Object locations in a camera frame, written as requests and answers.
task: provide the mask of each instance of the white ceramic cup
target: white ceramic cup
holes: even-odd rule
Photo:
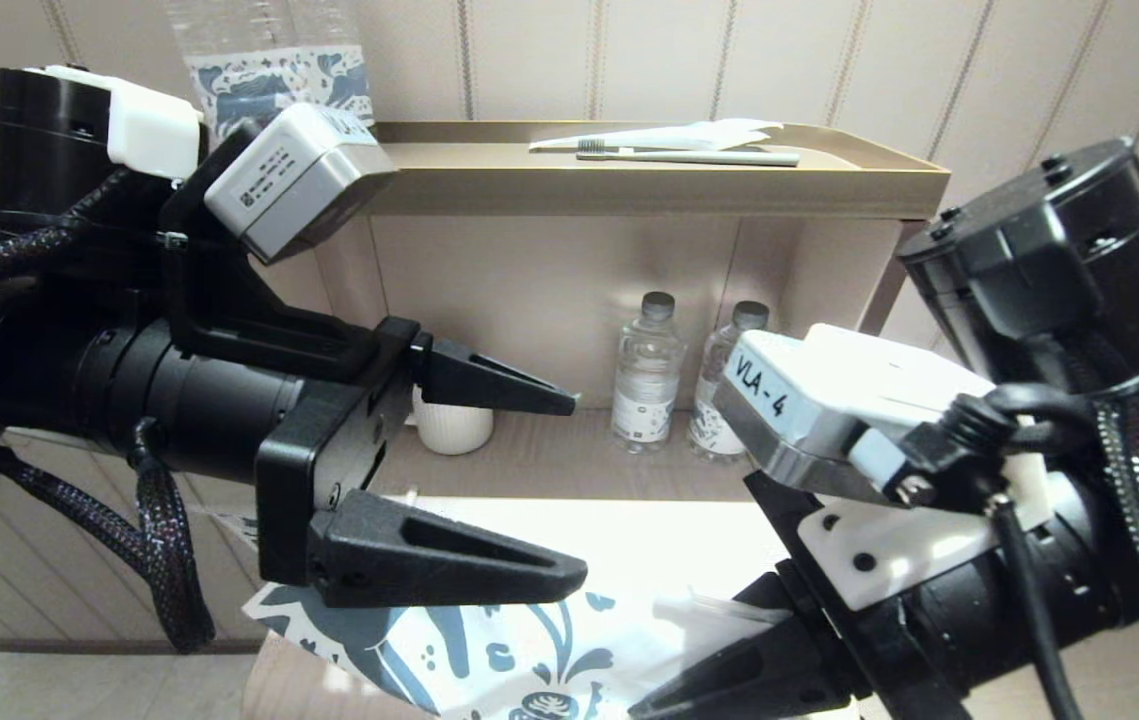
[[[492,410],[424,402],[423,388],[418,386],[413,386],[413,419],[423,444],[439,455],[464,455],[477,450],[493,434]]]

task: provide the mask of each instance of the bottle label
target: bottle label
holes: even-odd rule
[[[637,402],[614,391],[614,429],[632,442],[659,442],[671,429],[671,406],[666,402]]]
[[[702,386],[702,383],[706,383],[706,381],[698,378],[698,386]],[[697,396],[699,399],[711,395],[714,393],[698,387]],[[747,450],[738,436],[734,434],[734,431],[729,429],[729,423],[726,423],[720,411],[703,400],[694,401],[693,418],[689,420],[689,437],[703,450],[715,452],[715,455],[738,455]]]

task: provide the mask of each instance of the striped wall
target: striped wall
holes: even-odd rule
[[[948,204],[1047,152],[1111,136],[1139,142],[1139,0],[333,1],[358,24],[382,120],[830,124],[952,169]],[[0,0],[0,65],[58,62],[190,96],[159,0]],[[570,302],[549,318],[538,312],[547,287],[674,287],[691,337],[726,302],[761,293],[781,304],[781,329],[849,324],[850,298],[883,263],[866,249],[893,232],[723,218],[376,218],[264,273],[296,305],[361,324],[413,316],[606,406],[613,333],[630,306]],[[820,256],[837,259],[837,272],[810,273]],[[761,265],[775,275],[741,272]],[[560,360],[523,355],[528,333],[560,347]],[[941,346],[909,287],[885,334]],[[134,515],[122,461],[42,443],[21,455]],[[208,505],[252,498],[207,478],[182,478],[182,489]],[[212,519],[192,519],[192,532],[221,637],[259,637],[237,612],[259,582],[252,553]],[[161,639],[139,580],[0,480],[1,643]]]

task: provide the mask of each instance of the shelf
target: shelf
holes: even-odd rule
[[[674,414],[661,452],[628,455],[613,443],[609,410],[570,418],[498,414],[493,436],[472,455],[434,455],[403,428],[369,486],[380,496],[593,498],[751,502],[749,463],[711,465],[685,445],[689,414]]]
[[[933,216],[950,173],[861,137],[789,124],[761,144],[798,167],[626,163],[528,152],[528,142],[641,123],[380,123],[400,169],[363,210],[382,215]]]

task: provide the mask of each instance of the water bottle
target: water bottle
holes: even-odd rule
[[[659,451],[671,431],[671,406],[688,347],[675,332],[674,313],[674,297],[646,293],[641,316],[624,325],[618,341],[614,436],[631,455]]]
[[[744,332],[756,332],[769,322],[769,306],[760,302],[739,302],[734,305],[734,321],[711,333],[702,354],[698,387],[693,396],[693,419],[689,420],[689,448],[698,459],[729,464],[746,455],[738,436],[729,429],[711,399],[724,377],[726,361],[734,352],[734,343]]]

